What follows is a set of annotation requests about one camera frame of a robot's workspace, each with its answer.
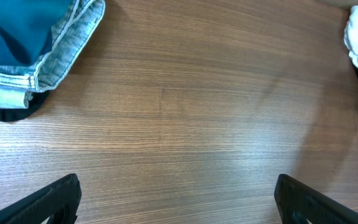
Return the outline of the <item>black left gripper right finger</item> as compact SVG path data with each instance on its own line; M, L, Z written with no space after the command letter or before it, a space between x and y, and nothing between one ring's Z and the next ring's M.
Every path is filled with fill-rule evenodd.
M274 197L283 224L358 224L357 212L286 174Z

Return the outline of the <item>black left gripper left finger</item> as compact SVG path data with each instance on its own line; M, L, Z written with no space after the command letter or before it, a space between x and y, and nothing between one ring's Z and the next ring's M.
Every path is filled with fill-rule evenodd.
M0 224L74 224L82 192L76 174L68 174L0 210Z

